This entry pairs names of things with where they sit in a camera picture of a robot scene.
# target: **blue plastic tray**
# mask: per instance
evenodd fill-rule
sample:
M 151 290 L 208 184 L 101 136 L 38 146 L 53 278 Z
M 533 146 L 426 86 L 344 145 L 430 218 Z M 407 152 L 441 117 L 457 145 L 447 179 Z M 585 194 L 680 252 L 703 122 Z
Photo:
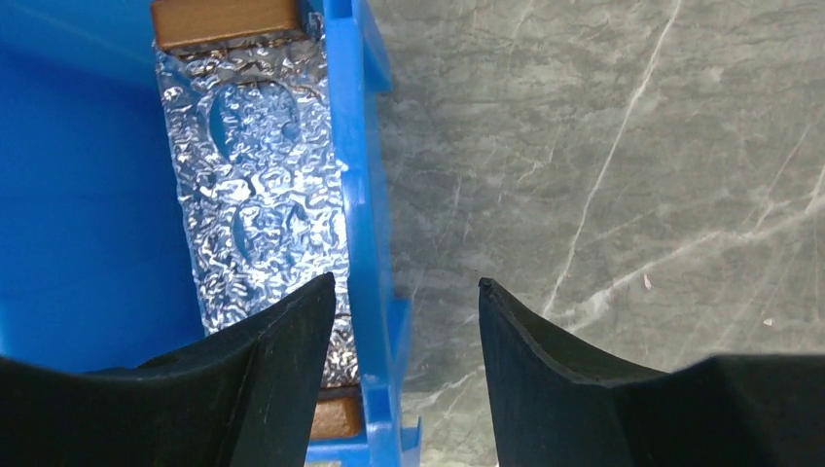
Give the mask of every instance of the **blue plastic tray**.
M 310 1 L 328 36 L 349 293 L 367 429 L 307 460 L 418 464 L 402 428 L 411 308 L 393 296 L 375 94 L 389 64 L 362 0 Z M 134 366 L 202 337 L 150 49 L 149 1 L 0 0 L 0 353 Z

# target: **blue plastic container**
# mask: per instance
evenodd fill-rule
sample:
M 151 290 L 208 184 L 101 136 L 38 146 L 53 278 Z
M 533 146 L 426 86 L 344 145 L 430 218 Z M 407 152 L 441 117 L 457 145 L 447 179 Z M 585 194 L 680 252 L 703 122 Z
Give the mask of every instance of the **blue plastic container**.
M 393 296 L 375 94 L 389 64 L 364 0 L 326 18 L 349 295 L 367 429 L 310 462 L 418 464 L 401 426 L 411 308 Z M 149 1 L 0 0 L 0 353 L 65 371 L 134 366 L 200 339 L 150 48 Z

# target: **aluminum foil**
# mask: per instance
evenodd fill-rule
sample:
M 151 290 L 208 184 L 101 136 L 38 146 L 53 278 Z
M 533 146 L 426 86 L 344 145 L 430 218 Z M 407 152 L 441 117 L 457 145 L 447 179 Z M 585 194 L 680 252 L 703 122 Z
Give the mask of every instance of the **aluminum foil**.
M 338 302 L 323 382 L 357 382 L 346 167 L 333 149 L 323 34 L 270 34 L 157 60 L 206 333 L 331 271 Z

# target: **blue bin wall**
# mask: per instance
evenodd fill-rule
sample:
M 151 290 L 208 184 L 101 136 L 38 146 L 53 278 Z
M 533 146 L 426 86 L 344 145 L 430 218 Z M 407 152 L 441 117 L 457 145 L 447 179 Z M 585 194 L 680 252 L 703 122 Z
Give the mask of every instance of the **blue bin wall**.
M 133 366 L 202 337 L 150 48 L 150 0 L 0 0 L 0 353 L 67 371 Z M 418 464 L 401 426 L 410 303 L 393 295 L 377 92 L 389 62 L 364 0 L 324 11 L 348 282 L 367 429 L 308 460 Z
M 151 38 L 138 60 L 93 37 L 143 37 L 147 24 L 114 27 L 129 15 L 107 23 L 75 4 L 114 5 L 0 0 L 0 352 L 80 372 L 133 366 L 203 331 Z M 148 2 L 128 6 L 148 21 Z M 108 25 L 66 22 L 85 18 Z M 134 70 L 142 79 L 124 79 Z

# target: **marble countertop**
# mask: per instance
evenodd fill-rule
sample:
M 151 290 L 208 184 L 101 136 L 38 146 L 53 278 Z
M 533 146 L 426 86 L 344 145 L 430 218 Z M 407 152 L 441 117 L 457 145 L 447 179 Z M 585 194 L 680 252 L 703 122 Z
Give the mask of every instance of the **marble countertop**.
M 482 276 L 661 370 L 825 350 L 825 3 L 371 4 L 423 466 L 496 465 Z

